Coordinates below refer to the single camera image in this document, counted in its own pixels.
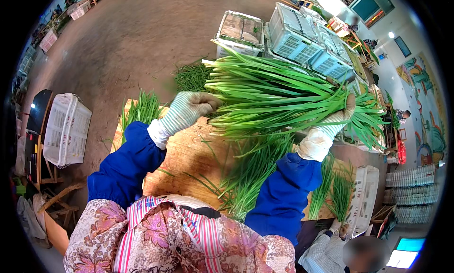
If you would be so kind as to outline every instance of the wooden cutting board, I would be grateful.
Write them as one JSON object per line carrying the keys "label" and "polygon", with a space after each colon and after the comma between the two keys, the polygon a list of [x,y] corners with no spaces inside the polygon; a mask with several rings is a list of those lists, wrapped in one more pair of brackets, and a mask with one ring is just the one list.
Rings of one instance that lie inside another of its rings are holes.
{"label": "wooden cutting board", "polygon": [[[129,111],[130,106],[131,99],[128,99],[124,106],[125,114]],[[165,107],[163,114],[166,114],[167,111],[168,108]],[[207,124],[207,120],[207,117],[200,117],[190,128],[180,131],[169,138],[167,155],[160,169],[173,176],[159,170],[156,170],[154,173],[148,173],[143,186],[145,196],[180,194],[195,197],[210,204],[214,208],[219,208],[221,202],[217,196],[200,182],[185,174],[188,173],[201,180],[204,180],[201,176],[203,175],[214,185],[218,186],[221,178],[220,166],[225,166],[225,172],[228,172],[234,162],[233,152],[230,150],[228,142],[221,136],[209,134],[214,128]],[[119,121],[113,138],[111,153],[121,146],[121,119]],[[209,141],[208,144],[213,150],[203,141]],[[213,153],[216,155],[219,163],[216,161]],[[348,166],[348,163],[336,159],[335,168],[340,168],[340,165]],[[307,199],[310,205],[311,193],[309,193]],[[309,205],[303,211],[305,213],[303,220],[307,220]],[[326,205],[323,205],[319,212],[319,219],[333,217],[332,212]]]}

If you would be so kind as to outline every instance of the white shirt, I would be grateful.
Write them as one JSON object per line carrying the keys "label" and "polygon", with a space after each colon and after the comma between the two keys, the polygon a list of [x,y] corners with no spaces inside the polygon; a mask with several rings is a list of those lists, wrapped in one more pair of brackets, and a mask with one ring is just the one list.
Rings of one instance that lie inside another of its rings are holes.
{"label": "white shirt", "polygon": [[312,245],[303,253],[298,263],[307,273],[344,273],[342,248],[347,242],[334,233],[331,238],[319,232]]}

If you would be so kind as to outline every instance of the pink floral shirt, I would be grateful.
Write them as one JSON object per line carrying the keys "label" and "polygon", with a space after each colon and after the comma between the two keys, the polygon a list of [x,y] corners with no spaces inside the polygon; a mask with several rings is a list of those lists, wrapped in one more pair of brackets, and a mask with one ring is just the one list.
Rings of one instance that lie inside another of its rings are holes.
{"label": "pink floral shirt", "polygon": [[125,212],[88,202],[65,253],[66,272],[295,272],[292,243],[260,236],[227,218],[211,219],[153,196]]}

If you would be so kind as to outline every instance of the plastic bag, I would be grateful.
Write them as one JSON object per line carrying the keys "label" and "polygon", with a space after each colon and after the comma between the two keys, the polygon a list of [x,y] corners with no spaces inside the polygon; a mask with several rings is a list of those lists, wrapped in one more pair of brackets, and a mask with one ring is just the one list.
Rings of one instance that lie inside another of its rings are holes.
{"label": "plastic bag", "polygon": [[21,136],[17,140],[17,155],[14,174],[17,176],[26,175],[26,137]]}

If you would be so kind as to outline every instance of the white cloth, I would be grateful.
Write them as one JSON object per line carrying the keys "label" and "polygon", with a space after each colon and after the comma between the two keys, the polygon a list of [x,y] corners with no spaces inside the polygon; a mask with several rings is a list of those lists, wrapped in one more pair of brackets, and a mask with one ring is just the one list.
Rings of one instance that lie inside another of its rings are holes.
{"label": "white cloth", "polygon": [[192,196],[183,196],[183,195],[179,195],[179,194],[167,194],[167,195],[158,196],[157,198],[161,199],[164,197],[178,203],[178,205],[185,205],[185,206],[189,206],[194,209],[203,208],[203,207],[213,208],[210,205],[208,205],[207,203],[200,201],[197,198],[194,198]]}
{"label": "white cloth", "polygon": [[307,273],[344,273],[342,260],[343,241],[337,234],[331,238],[325,235],[326,230],[319,232],[312,245],[303,253],[298,263]]}
{"label": "white cloth", "polygon": [[316,160],[321,162],[330,151],[332,145],[332,138],[327,136],[318,127],[313,127],[301,141],[297,153],[305,160]]}
{"label": "white cloth", "polygon": [[167,133],[159,120],[154,119],[147,127],[147,131],[151,140],[153,140],[158,148],[161,150],[166,149],[167,140],[169,140],[170,134]]}

